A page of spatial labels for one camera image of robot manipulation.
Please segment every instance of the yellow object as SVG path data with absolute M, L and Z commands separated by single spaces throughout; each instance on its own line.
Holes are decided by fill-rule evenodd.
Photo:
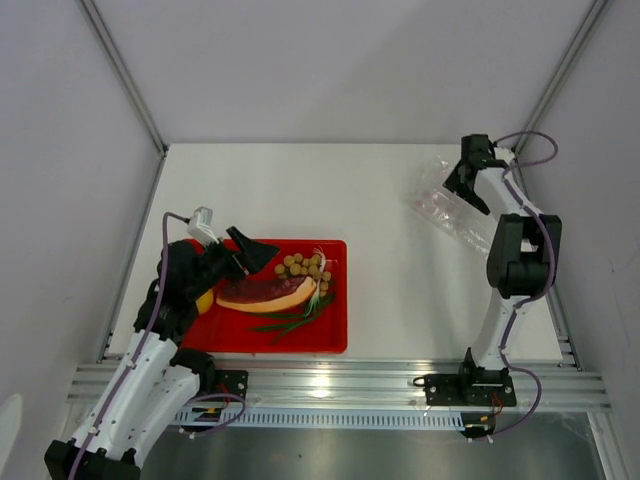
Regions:
M 196 308 L 198 309 L 198 315 L 206 313 L 213 305 L 213 290 L 207 290 L 198 300 L 196 300 Z

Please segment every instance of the plastic tray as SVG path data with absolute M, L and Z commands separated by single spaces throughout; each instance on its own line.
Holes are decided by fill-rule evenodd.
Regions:
M 219 307 L 196 319 L 187 334 L 183 346 L 206 352 L 236 353 L 342 353 L 347 349 L 347 245 L 341 240 L 283 240 L 260 241 L 280 247 L 278 256 L 253 275 L 255 280 L 275 276 L 274 268 L 286 255 L 301 253 L 313 255 L 314 248 L 321 248 L 327 257 L 326 270 L 332 273 L 331 290 L 335 300 L 313 322 L 303 325 L 272 343 L 276 332 L 255 332 L 253 327 L 271 325 L 277 320 L 256 317 Z M 225 241 L 229 248 L 234 244 Z

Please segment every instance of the white table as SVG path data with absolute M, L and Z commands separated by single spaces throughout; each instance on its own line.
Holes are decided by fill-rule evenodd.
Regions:
M 342 358 L 460 360 L 489 303 L 485 260 L 404 203 L 424 162 L 436 156 L 455 162 L 459 151 L 458 145 L 172 145 L 109 353 L 125 351 L 155 278 L 162 214 L 188 216 L 205 205 L 214 209 L 220 233 L 236 225 L 256 238 L 347 243 L 349 347 Z M 170 240 L 185 236 L 184 225 L 170 224 Z M 561 361 L 546 302 L 531 307 L 511 358 Z

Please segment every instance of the plastic bag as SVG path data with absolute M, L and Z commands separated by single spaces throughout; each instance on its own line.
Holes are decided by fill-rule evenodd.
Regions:
M 426 162 L 417 176 L 410 206 L 440 230 L 486 257 L 495 220 L 444 188 L 442 184 L 454 167 L 439 156 Z

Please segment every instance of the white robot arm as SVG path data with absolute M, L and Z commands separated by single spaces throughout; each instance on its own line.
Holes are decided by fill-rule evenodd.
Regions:
M 543 214 L 516 186 L 511 151 L 486 135 L 463 137 L 461 150 L 444 186 L 498 221 L 487 259 L 491 301 L 458 373 L 429 374 L 414 384 L 425 389 L 432 406 L 492 407 L 496 397 L 504 406 L 515 406 L 507 356 L 529 304 L 555 281 L 562 223 Z
M 168 244 L 168 217 L 187 223 L 204 253 L 188 241 Z M 259 272 L 279 248 L 231 227 L 227 232 L 239 250 L 229 250 L 214 234 L 212 217 L 204 207 L 191 219 L 165 214 L 159 280 L 148 290 L 127 352 L 98 403 L 68 442 L 49 446 L 45 463 L 53 480 L 139 479 L 151 447 L 182 406 L 216 390 L 213 357 L 179 350 L 180 344 L 210 306 L 212 287 L 224 278 Z M 210 301 L 202 301 L 208 295 Z

